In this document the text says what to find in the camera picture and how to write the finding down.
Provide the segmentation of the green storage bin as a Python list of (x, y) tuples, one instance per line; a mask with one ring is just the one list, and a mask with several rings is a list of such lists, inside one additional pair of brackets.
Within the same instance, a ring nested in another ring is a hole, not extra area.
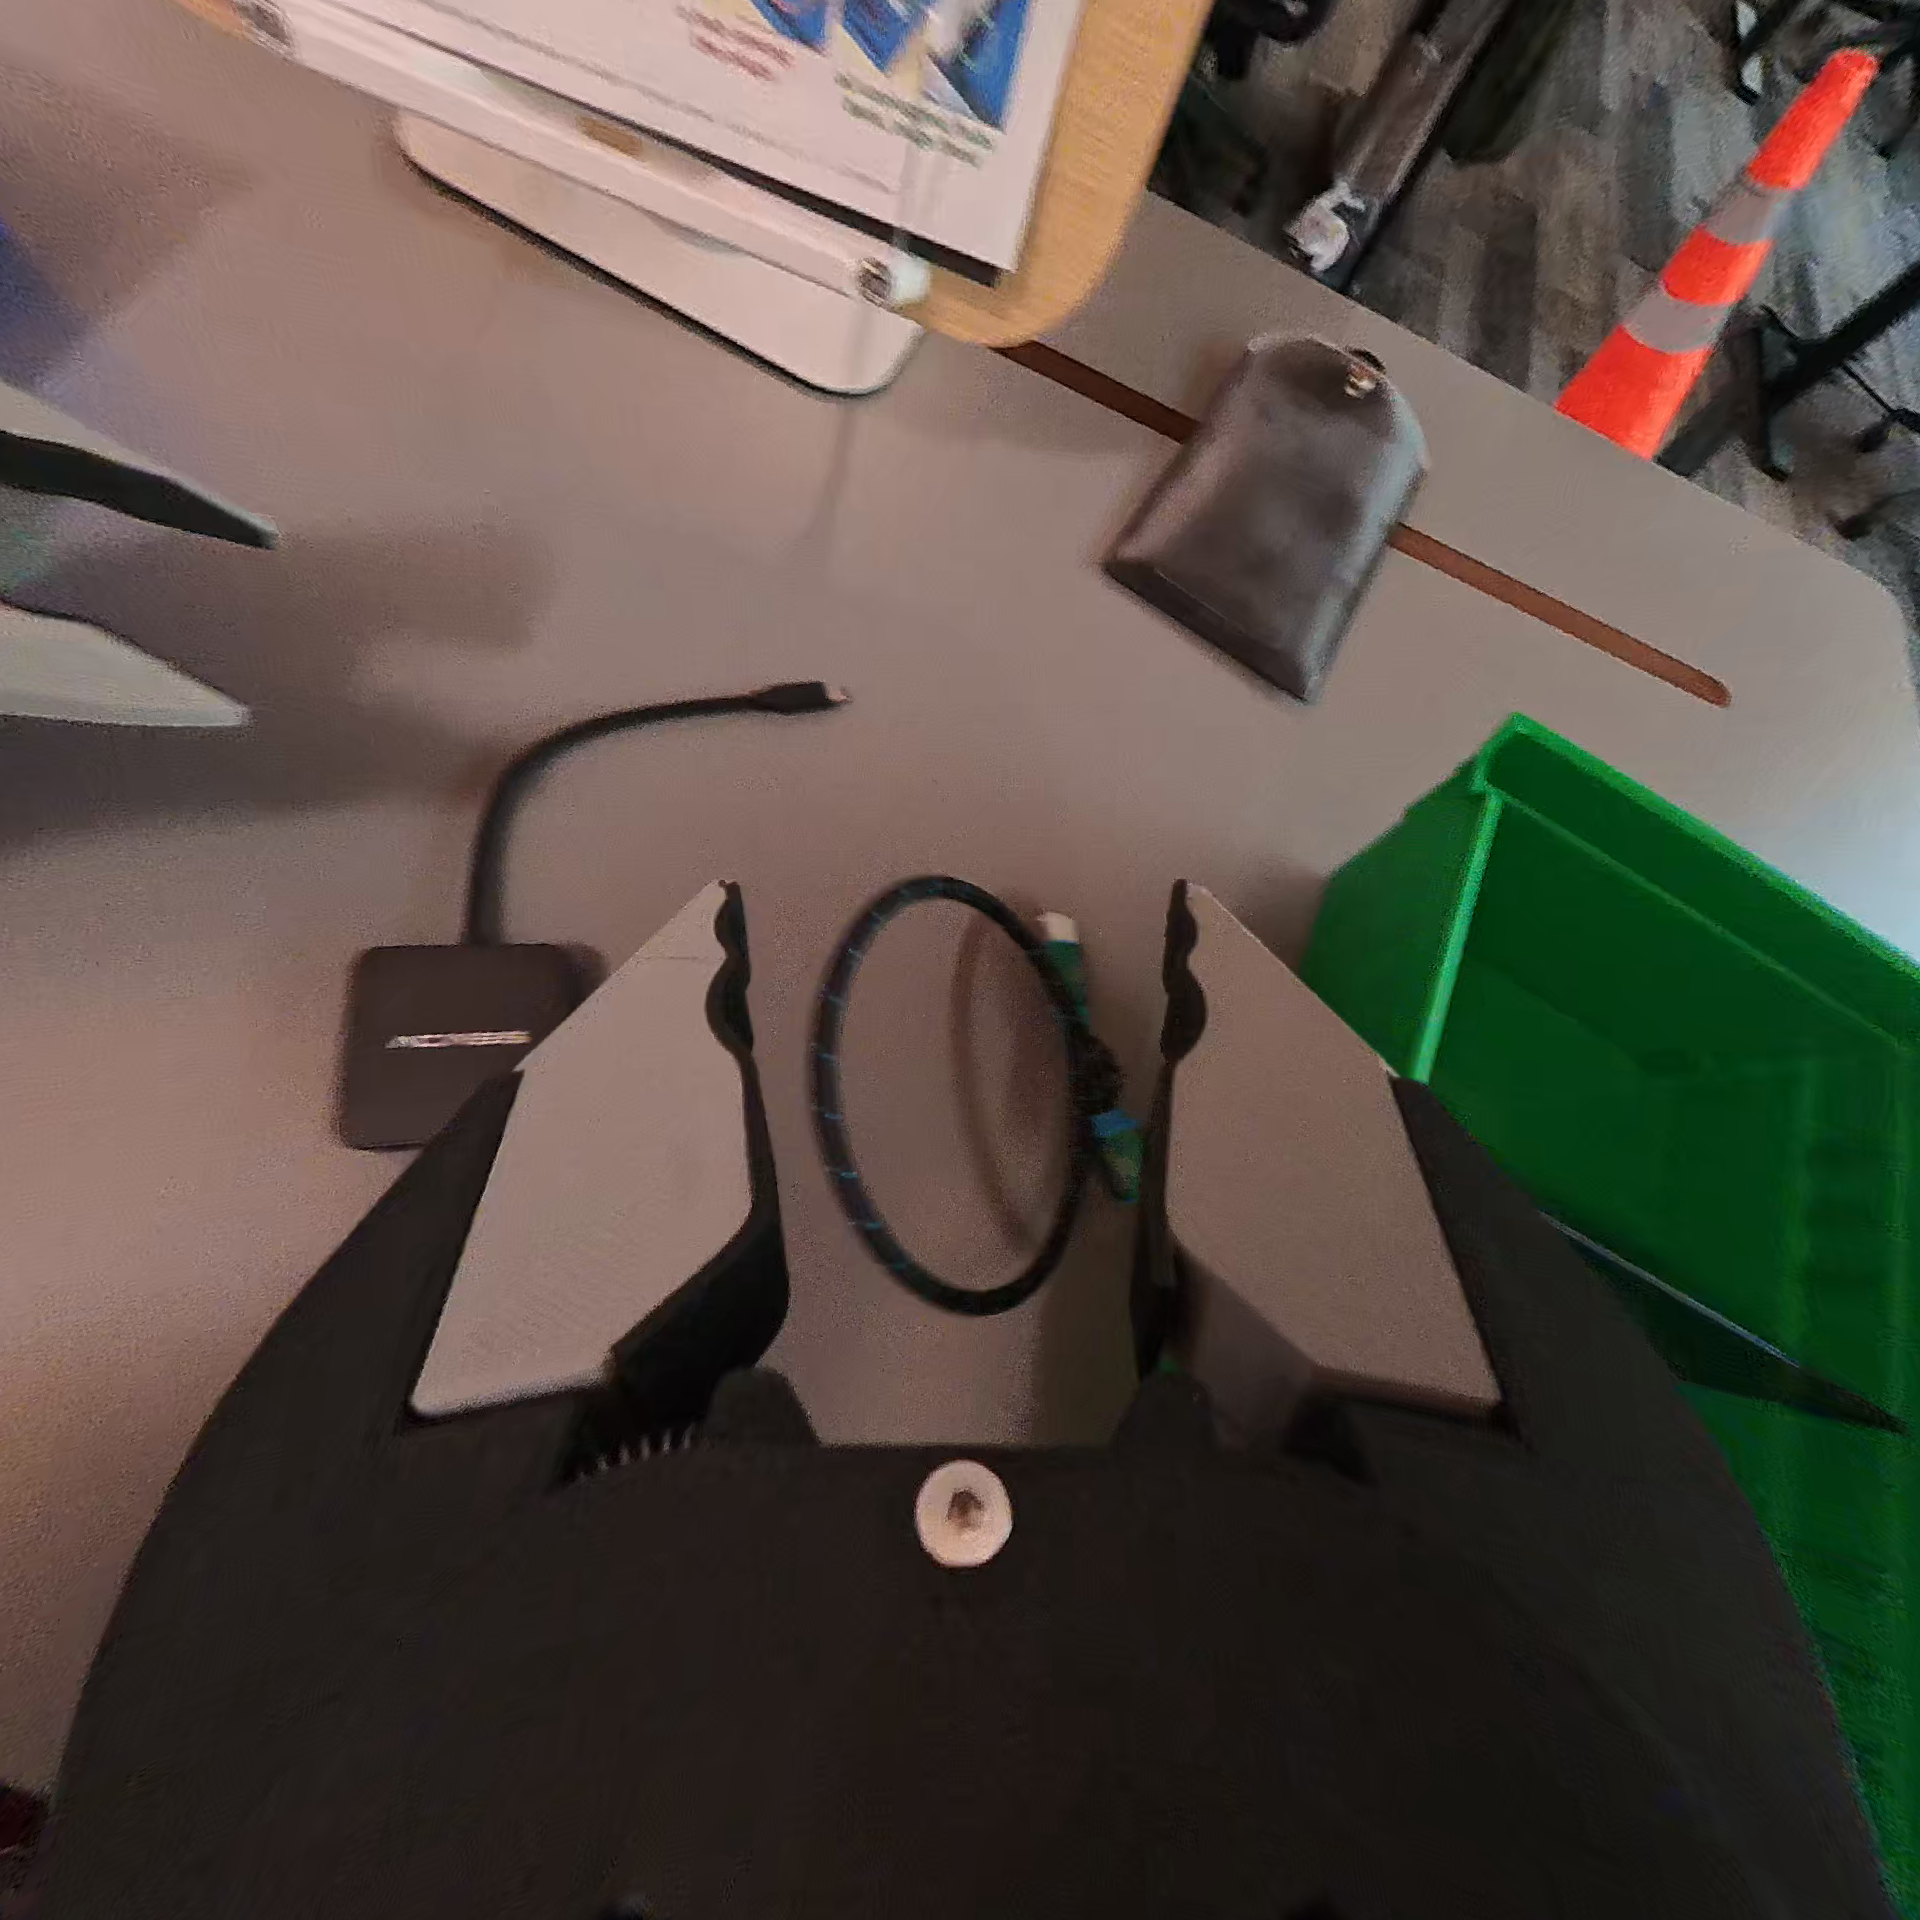
[[(1516, 716), (1329, 880), (1304, 977), (1425, 1087), (1495, 1438), (1352, 1413), (1626, 1696), (1765, 1917), (1917, 1917), (1917, 962)], [(1680, 1381), (1553, 1215), (1910, 1436)]]

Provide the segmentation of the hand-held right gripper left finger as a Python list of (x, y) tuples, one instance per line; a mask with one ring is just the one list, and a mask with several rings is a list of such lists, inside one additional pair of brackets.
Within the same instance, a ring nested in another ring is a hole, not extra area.
[(777, 1343), (789, 1281), (743, 907), (707, 886), (515, 1073), (415, 1415), (585, 1395), (617, 1431), (681, 1431)]

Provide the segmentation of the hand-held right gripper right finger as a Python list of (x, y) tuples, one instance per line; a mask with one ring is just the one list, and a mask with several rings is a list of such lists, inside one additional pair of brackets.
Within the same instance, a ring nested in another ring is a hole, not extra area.
[(1142, 1374), (1267, 1445), (1343, 1404), (1488, 1424), (1502, 1390), (1384, 1062), (1190, 880), (1144, 1126)]

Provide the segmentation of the printed instruction sheet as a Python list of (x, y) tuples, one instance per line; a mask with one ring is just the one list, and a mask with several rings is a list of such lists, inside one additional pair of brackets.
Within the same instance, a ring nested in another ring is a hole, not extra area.
[(408, 123), (837, 293), (1021, 261), (1083, 4), (243, 2)]

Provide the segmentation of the thin black cable copper plug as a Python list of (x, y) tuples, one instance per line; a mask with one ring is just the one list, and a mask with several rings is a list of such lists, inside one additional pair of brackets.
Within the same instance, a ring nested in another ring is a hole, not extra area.
[(570, 722), (536, 740), (499, 770), (483, 804), (472, 836), (463, 900), (462, 941), (467, 950), (501, 946), (503, 884), (510, 839), (522, 802), (565, 756), (599, 741), (683, 722), (734, 716), (814, 716), (848, 704), (848, 692), (823, 681), (779, 683), (740, 693), (617, 709)]

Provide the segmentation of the black braided cable green plugs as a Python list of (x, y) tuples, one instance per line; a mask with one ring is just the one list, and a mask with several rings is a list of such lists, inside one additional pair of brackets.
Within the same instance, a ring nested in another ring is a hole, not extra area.
[[(975, 1288), (927, 1267), (886, 1221), (870, 1192), (845, 1114), (843, 1053), (852, 993), (880, 937), (909, 911), (950, 905), (992, 925), (1037, 977), (1064, 1051), (1069, 1089), (1069, 1158), (1064, 1188), (1044, 1238), (1012, 1279)], [(1069, 914), (1048, 911), (1033, 925), (1003, 900), (960, 877), (907, 877), (870, 900), (829, 957), (807, 1048), (809, 1108), (829, 1188), (866, 1256), (903, 1292), (953, 1318), (1000, 1318), (1035, 1299), (1069, 1253), (1092, 1180), (1119, 1204), (1135, 1204), (1144, 1185), (1144, 1130), (1124, 1099), (1124, 1076), (1112, 1048), (1098, 1035), (1083, 939)]]

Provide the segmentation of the orange traffic cone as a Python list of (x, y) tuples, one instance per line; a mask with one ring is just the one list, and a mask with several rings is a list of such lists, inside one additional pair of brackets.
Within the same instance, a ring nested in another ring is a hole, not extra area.
[(1762, 280), (1787, 211), (1860, 113), (1881, 59), (1837, 50), (1789, 104), (1660, 275), (1568, 383), (1555, 412), (1626, 451), (1660, 453), (1726, 325)]

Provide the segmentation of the white stand base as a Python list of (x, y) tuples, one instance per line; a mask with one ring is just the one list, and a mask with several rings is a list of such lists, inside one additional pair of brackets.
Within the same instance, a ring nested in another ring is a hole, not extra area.
[(399, 113), (394, 138), (414, 170), (462, 205), (743, 358), (829, 398), (884, 392), (925, 344), (891, 307), (679, 227), (650, 211)]

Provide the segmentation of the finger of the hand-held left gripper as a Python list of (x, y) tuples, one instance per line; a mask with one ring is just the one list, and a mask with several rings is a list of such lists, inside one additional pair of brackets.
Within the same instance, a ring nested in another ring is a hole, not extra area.
[(2, 385), (2, 595), (16, 601), (48, 569), (66, 508), (230, 545), (276, 551), (280, 533), (145, 453), (79, 423), (32, 392)]
[(2, 716), (130, 731), (221, 733), (250, 708), (84, 622), (2, 608)]

